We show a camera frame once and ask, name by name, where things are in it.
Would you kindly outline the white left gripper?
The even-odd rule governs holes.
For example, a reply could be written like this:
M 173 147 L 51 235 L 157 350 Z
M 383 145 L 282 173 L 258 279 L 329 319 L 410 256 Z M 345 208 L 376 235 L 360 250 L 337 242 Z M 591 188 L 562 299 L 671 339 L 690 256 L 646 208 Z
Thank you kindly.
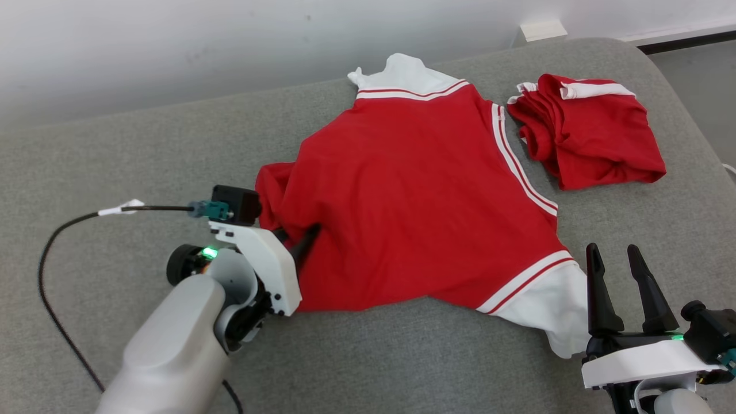
M 279 299 L 273 298 L 274 312 L 292 316 L 302 301 L 297 272 L 303 267 L 321 226 L 311 225 L 291 247 L 290 253 L 281 243 L 289 240 L 283 228 L 276 228 L 272 233 L 266 229 L 215 221 L 210 221 L 209 226 L 217 231 L 216 239 L 233 244 L 241 251 L 268 293 L 273 297 L 279 294 Z

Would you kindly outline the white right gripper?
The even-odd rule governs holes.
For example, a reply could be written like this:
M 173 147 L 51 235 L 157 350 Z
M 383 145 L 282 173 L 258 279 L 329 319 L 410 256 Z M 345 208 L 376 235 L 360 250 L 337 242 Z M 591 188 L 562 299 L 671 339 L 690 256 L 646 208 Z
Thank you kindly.
M 587 323 L 592 335 L 581 368 L 584 387 L 603 390 L 616 413 L 712 413 L 697 385 L 726 380 L 725 333 L 687 332 L 647 267 L 641 249 L 627 247 L 645 320 L 643 333 L 621 333 L 605 284 L 599 247 L 586 247 Z

